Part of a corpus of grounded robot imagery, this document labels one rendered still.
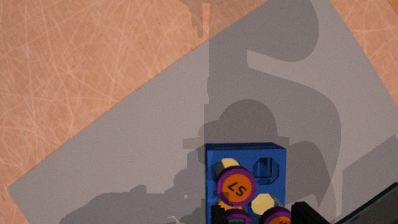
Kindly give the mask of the grey bench mat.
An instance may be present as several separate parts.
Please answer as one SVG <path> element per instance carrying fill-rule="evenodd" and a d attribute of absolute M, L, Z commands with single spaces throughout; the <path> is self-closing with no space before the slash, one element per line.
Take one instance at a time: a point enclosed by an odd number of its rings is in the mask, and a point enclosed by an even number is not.
<path fill-rule="evenodd" d="M 30 224 L 206 224 L 206 143 L 286 148 L 335 224 L 398 183 L 398 108 L 330 0 L 268 0 L 7 189 Z"/>

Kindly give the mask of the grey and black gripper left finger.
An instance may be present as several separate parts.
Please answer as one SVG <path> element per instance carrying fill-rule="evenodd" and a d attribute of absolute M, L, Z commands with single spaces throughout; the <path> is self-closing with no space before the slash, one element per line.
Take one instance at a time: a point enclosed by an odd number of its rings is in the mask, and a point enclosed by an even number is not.
<path fill-rule="evenodd" d="M 211 224 L 229 224 L 225 208 L 221 205 L 211 205 Z"/>

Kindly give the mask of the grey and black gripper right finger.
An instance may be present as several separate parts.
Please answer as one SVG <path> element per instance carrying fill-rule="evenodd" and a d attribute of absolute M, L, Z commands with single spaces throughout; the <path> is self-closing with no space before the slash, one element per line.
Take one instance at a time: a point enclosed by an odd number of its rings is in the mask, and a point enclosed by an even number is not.
<path fill-rule="evenodd" d="M 305 201 L 295 202 L 291 206 L 290 224 L 330 224 Z"/>

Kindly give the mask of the blue tube rack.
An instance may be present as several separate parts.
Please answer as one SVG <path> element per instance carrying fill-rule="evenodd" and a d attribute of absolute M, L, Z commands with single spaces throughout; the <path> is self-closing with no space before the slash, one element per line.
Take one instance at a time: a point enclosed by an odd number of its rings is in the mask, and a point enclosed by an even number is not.
<path fill-rule="evenodd" d="M 256 194 L 244 206 L 254 224 L 259 223 L 251 210 L 251 202 L 259 194 L 271 193 L 285 207 L 286 148 L 273 142 L 206 143 L 206 224 L 211 224 L 211 205 L 219 199 L 215 166 L 227 158 L 235 158 L 253 176 L 263 176 L 255 177 Z"/>

